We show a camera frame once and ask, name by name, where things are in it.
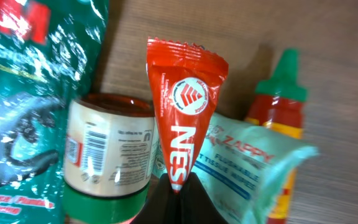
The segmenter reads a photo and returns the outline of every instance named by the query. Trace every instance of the snack bag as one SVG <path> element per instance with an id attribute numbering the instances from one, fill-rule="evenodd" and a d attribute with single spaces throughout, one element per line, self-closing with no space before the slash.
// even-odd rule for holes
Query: snack bag
<path id="1" fill-rule="evenodd" d="M 0 0 L 0 223 L 63 222 L 68 105 L 107 19 L 107 0 Z"/>
<path id="2" fill-rule="evenodd" d="M 167 170 L 158 141 L 153 174 L 160 177 Z M 265 224 L 288 173 L 317 154 L 306 142 L 215 113 L 192 171 L 227 222 Z"/>
<path id="3" fill-rule="evenodd" d="M 196 45 L 149 39 L 146 67 L 165 164 L 179 192 L 200 152 L 228 64 Z"/>

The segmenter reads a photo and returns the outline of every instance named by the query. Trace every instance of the red packet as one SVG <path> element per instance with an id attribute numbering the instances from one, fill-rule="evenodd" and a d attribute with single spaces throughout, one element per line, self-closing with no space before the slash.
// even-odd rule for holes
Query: red packet
<path id="1" fill-rule="evenodd" d="M 165 165 L 178 193 L 200 153 L 228 64 L 194 44 L 149 39 L 146 67 Z"/>

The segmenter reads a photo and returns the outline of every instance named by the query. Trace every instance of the red bottle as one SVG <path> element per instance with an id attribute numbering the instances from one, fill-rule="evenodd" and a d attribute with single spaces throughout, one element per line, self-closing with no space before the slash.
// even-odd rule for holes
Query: red bottle
<path id="1" fill-rule="evenodd" d="M 303 125 L 301 111 L 307 98 L 307 90 L 296 84 L 297 73 L 298 52 L 295 49 L 287 49 L 272 78 L 257 85 L 257 96 L 245 120 L 300 139 Z M 287 222 L 295 173 L 294 170 L 288 176 L 283 192 L 276 198 L 276 206 L 268 216 L 267 224 Z"/>

